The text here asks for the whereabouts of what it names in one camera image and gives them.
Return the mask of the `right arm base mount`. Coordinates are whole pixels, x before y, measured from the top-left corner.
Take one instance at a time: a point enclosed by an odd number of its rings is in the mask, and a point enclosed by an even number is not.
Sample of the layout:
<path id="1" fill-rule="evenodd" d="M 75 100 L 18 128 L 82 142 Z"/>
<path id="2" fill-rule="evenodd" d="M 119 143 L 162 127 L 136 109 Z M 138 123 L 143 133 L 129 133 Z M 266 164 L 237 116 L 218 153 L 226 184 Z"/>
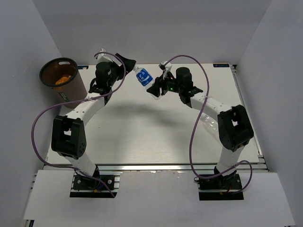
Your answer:
<path id="1" fill-rule="evenodd" d="M 242 183 L 239 174 L 225 179 L 222 176 L 212 179 L 194 178 L 198 184 L 198 194 L 200 201 L 241 201 L 244 200 Z"/>

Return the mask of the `blue label clear bottle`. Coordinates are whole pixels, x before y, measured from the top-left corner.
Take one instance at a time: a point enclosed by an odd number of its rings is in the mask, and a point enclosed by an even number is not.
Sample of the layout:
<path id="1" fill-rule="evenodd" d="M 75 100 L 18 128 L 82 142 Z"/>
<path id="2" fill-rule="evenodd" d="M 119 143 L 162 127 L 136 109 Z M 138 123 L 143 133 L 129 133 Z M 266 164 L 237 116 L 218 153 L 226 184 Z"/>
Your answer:
<path id="1" fill-rule="evenodd" d="M 148 92 L 148 89 L 152 87 L 152 85 L 155 83 L 155 79 L 152 77 L 152 75 L 147 71 L 147 69 L 139 67 L 137 64 L 133 68 L 137 80 L 140 82 L 140 84 L 145 88 L 146 92 L 150 94 L 155 100 L 159 100 L 161 97 L 157 97 L 156 95 Z"/>

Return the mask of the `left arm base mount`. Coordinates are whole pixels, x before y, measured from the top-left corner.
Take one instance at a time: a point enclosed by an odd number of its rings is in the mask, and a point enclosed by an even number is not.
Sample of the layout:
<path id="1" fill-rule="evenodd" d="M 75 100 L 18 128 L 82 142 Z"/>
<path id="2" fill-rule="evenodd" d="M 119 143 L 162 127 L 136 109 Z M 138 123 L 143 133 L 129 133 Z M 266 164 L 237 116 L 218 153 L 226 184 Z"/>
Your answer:
<path id="1" fill-rule="evenodd" d="M 92 180 L 86 176 L 74 173 L 70 198 L 111 198 L 113 199 L 119 188 L 119 174 L 100 174 L 102 180 L 109 190 L 100 181 Z"/>

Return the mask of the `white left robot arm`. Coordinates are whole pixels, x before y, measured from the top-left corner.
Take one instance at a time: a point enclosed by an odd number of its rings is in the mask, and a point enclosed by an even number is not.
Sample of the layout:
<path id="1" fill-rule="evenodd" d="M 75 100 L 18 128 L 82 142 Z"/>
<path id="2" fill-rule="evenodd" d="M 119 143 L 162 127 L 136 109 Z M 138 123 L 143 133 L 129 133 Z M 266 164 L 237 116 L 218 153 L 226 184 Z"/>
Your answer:
<path id="1" fill-rule="evenodd" d="M 116 53 L 113 57 L 120 62 L 117 64 L 109 55 L 105 51 L 95 54 L 95 77 L 90 82 L 87 96 L 72 111 L 64 116 L 58 115 L 53 120 L 52 150 L 67 159 L 71 168 L 84 176 L 85 185 L 91 189 L 99 186 L 100 177 L 97 165 L 86 153 L 85 126 L 109 102 L 115 91 L 114 84 L 124 81 L 136 64 L 136 60 Z"/>

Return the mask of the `clear bottle blue-white cap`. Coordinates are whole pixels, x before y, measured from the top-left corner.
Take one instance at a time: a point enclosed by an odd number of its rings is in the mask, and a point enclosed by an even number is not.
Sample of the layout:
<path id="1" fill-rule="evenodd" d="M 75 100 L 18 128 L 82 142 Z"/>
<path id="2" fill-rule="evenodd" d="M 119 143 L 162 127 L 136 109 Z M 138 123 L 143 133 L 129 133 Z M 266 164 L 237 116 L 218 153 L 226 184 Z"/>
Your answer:
<path id="1" fill-rule="evenodd" d="M 202 114 L 200 121 L 203 123 L 204 129 L 210 133 L 215 139 L 219 139 L 218 123 L 208 116 L 207 114 Z"/>

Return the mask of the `orange juice bottle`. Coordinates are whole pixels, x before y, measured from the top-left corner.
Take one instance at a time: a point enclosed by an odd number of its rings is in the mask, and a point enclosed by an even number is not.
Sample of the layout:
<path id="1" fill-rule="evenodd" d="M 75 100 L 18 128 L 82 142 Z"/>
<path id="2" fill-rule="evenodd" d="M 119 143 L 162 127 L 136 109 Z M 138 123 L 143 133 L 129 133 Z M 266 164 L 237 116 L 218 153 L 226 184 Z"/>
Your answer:
<path id="1" fill-rule="evenodd" d="M 60 78 L 58 81 L 56 81 L 55 85 L 60 85 L 63 84 L 64 82 L 62 81 L 62 78 Z"/>

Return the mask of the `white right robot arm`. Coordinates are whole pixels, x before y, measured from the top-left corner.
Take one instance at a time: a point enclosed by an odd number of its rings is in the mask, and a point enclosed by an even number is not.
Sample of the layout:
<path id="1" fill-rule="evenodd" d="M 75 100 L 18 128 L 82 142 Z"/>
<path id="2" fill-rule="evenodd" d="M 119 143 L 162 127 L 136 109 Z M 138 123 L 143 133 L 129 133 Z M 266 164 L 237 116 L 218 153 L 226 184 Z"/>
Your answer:
<path id="1" fill-rule="evenodd" d="M 162 75 L 155 79 L 148 93 L 161 97 L 167 92 L 179 95 L 181 102 L 213 118 L 218 123 L 218 135 L 222 144 L 220 159 L 214 168 L 214 184 L 226 188 L 235 174 L 238 159 L 254 132 L 244 106 L 230 106 L 215 100 L 194 86 L 189 68 L 180 67 L 173 75 L 170 67 L 160 65 Z"/>

